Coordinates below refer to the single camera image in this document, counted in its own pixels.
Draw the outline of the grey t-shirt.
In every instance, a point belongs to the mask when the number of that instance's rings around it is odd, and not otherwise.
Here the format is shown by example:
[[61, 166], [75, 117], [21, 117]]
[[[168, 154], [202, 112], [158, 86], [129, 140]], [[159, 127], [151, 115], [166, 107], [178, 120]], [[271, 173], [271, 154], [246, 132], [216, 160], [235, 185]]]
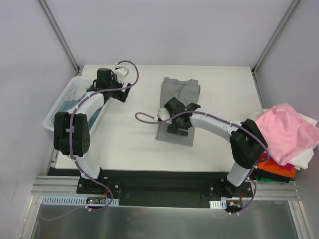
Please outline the grey t-shirt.
[[[198, 80], [180, 81], [165, 77], [161, 84], [158, 117], [166, 118], [164, 112], [172, 117], [185, 110], [195, 110], [198, 106], [200, 85]], [[156, 140], [183, 146], [193, 146], [195, 129], [188, 115], [174, 118], [171, 123], [158, 126]]]

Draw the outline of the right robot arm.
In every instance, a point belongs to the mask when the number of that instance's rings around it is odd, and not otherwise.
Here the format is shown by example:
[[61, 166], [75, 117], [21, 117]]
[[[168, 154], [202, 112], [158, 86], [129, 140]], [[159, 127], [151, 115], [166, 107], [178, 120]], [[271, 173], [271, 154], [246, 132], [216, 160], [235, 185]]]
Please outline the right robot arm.
[[268, 145], [255, 121], [232, 121], [214, 116], [196, 103], [184, 105], [171, 98], [160, 108], [159, 121], [168, 123], [167, 132], [188, 136], [191, 128], [200, 128], [230, 143], [234, 164], [226, 177], [224, 192], [231, 197], [242, 191], [242, 183], [248, 179], [257, 160], [268, 152]]

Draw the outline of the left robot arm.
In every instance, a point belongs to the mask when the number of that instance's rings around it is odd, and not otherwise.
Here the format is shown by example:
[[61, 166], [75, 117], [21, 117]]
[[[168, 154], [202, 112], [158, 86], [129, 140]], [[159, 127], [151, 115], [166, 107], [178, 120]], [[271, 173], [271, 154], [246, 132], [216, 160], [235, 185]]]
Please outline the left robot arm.
[[124, 103], [131, 84], [124, 80], [129, 70], [116, 66], [114, 70], [99, 68], [97, 78], [77, 100], [65, 103], [54, 116], [54, 148], [75, 162], [84, 179], [90, 179], [88, 188], [99, 194], [106, 182], [99, 177], [100, 166], [90, 151], [91, 134], [99, 121], [105, 104], [110, 99]]

